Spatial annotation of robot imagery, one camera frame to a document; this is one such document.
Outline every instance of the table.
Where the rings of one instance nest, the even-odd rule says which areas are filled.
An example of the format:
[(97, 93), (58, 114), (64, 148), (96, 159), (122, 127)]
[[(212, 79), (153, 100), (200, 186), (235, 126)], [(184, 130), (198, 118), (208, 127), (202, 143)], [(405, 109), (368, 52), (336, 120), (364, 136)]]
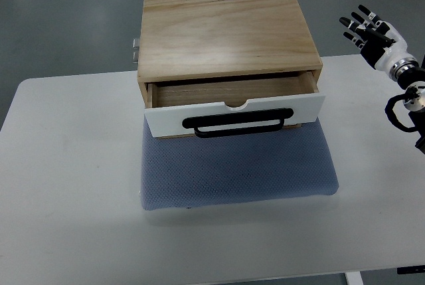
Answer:
[(401, 89), (359, 55), (323, 58), (318, 86), (335, 195), (145, 212), (136, 72), (24, 81), (0, 132), (0, 283), (198, 284), (424, 264), (425, 156), (384, 114)]

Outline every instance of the white drawer front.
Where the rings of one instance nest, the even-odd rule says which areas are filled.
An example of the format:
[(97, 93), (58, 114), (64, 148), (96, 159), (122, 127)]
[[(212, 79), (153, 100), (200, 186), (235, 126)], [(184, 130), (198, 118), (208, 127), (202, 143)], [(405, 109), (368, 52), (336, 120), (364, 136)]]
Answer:
[(285, 125), (289, 126), (316, 121), (324, 99), (325, 95), (315, 93), (249, 99), (244, 105), (237, 108), (229, 108), (226, 104), (224, 104), (224, 102), (191, 104), (187, 106), (164, 108), (147, 108), (145, 109), (145, 116), (154, 137), (193, 134), (194, 129), (185, 129), (181, 124), (182, 121), (188, 117), (231, 114), (234, 112), (249, 112), (277, 108), (291, 108), (294, 111), (294, 115), (285, 120)]

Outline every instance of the black handle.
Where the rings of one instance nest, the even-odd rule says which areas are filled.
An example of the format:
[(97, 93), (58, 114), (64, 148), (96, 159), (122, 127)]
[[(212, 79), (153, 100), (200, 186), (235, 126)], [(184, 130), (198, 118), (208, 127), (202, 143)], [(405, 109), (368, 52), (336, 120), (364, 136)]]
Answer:
[[(195, 134), (200, 138), (215, 138), (224, 136), (235, 136), (240, 134), (258, 134), (260, 132), (273, 132), (281, 130), (285, 119), (291, 118), (294, 111), (288, 108), (260, 110), (249, 112), (236, 112), (234, 114), (216, 114), (212, 116), (190, 117), (183, 120), (182, 126), (186, 129), (193, 128)], [(199, 128), (224, 126), (228, 124), (245, 124), (249, 122), (261, 122), (279, 120), (278, 124), (269, 126), (256, 126), (237, 129), (225, 129), (214, 131), (202, 131)]]

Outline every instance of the robot finger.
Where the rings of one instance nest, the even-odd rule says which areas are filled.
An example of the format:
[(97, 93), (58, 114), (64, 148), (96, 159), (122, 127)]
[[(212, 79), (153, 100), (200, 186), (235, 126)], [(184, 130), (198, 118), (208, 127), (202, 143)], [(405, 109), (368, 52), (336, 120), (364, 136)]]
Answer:
[(359, 5), (359, 10), (364, 13), (374, 24), (379, 26), (382, 23), (382, 19), (375, 13), (368, 10), (365, 6)]
[(358, 49), (362, 49), (363, 46), (365, 45), (365, 42), (362, 41), (361, 39), (354, 37), (352, 34), (344, 32), (344, 37), (346, 37), (347, 39), (349, 39), (354, 45), (356, 45), (356, 47)]
[(361, 25), (364, 25), (364, 26), (366, 26), (366, 27), (368, 27), (368, 28), (371, 28), (371, 29), (376, 28), (376, 27), (375, 27), (375, 25), (374, 25), (373, 23), (371, 23), (371, 22), (369, 22), (369, 21), (367, 21), (367, 20), (363, 19), (363, 17), (362, 17), (362, 16), (360, 16), (359, 14), (357, 14), (357, 13), (355, 13), (355, 12), (352, 12), (352, 13), (351, 13), (351, 16), (353, 16), (353, 18), (354, 18), (356, 21), (358, 21)]
[(362, 39), (367, 41), (368, 34), (366, 32), (366, 26), (359, 24), (355, 21), (352, 21), (346, 17), (341, 17), (339, 19), (339, 22), (343, 24), (344, 26), (346, 26), (350, 31), (357, 33)]
[(374, 39), (376, 42), (381, 43), (383, 47), (389, 47), (395, 42), (387, 36), (384, 36), (383, 34), (373, 29), (370, 29), (364, 25), (360, 25), (348, 18), (341, 17), (339, 19), (339, 22), (346, 26), (350, 31), (353, 31), (354, 33), (358, 34), (364, 41)]

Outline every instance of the gray foam pad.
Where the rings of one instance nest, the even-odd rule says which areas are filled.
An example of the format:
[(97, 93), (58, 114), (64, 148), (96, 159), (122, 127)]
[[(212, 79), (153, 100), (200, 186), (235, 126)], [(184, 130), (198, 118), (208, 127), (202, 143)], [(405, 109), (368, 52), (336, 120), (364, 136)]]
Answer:
[(153, 138), (145, 119), (144, 209), (332, 195), (338, 180), (319, 120), (223, 138)]

